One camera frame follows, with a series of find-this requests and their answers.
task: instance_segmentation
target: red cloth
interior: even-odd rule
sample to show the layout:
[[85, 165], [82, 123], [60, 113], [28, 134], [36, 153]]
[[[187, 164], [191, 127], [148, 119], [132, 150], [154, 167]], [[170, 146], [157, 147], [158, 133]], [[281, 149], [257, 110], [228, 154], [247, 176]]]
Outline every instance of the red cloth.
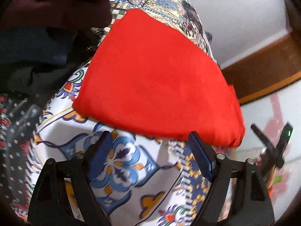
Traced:
[[108, 125], [151, 137], [237, 147], [245, 133], [233, 87], [178, 31], [131, 9], [93, 57], [73, 107]]

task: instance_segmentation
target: floral pattern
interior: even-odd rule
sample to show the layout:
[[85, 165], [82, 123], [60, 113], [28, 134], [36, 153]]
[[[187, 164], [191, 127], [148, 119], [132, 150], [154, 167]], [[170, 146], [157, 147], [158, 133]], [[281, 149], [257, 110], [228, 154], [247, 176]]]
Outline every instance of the floral pattern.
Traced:
[[27, 154], [29, 153], [29, 145], [30, 145], [30, 141], [26, 141], [24, 144], [20, 145], [20, 148], [23, 150], [24, 156], [27, 156]]
[[43, 111], [42, 116], [39, 119], [39, 123], [41, 124], [44, 120], [47, 120], [48, 117], [53, 116], [53, 113], [49, 112], [49, 111]]
[[[142, 146], [135, 145], [134, 135], [121, 132], [114, 139], [103, 171], [90, 185], [97, 191], [98, 203], [110, 215], [130, 199], [133, 187], [142, 187], [160, 168], [171, 167], [159, 167]], [[117, 200], [120, 193], [123, 197]]]
[[60, 89], [57, 94], [57, 97], [62, 96], [62, 98], [69, 97], [72, 101], [74, 101], [77, 93], [79, 92], [79, 87], [82, 84], [82, 77], [84, 76], [84, 71], [81, 69], [77, 71], [74, 76], [76, 78], [69, 79], [65, 85]]
[[183, 216], [185, 211], [186, 209], [184, 206], [178, 206], [177, 204], [170, 206], [164, 211], [159, 211], [161, 218], [158, 221], [158, 226], [169, 226], [171, 224], [174, 224], [176, 226], [185, 225]]
[[176, 192], [176, 195], [181, 195], [181, 196], [186, 195], [186, 188], [185, 188], [185, 182], [183, 180], [183, 177], [179, 178], [174, 191]]
[[63, 116], [63, 120], [65, 121], [74, 120], [78, 123], [85, 123], [88, 120], [88, 118], [80, 115], [79, 113], [76, 112], [76, 110], [72, 110]]

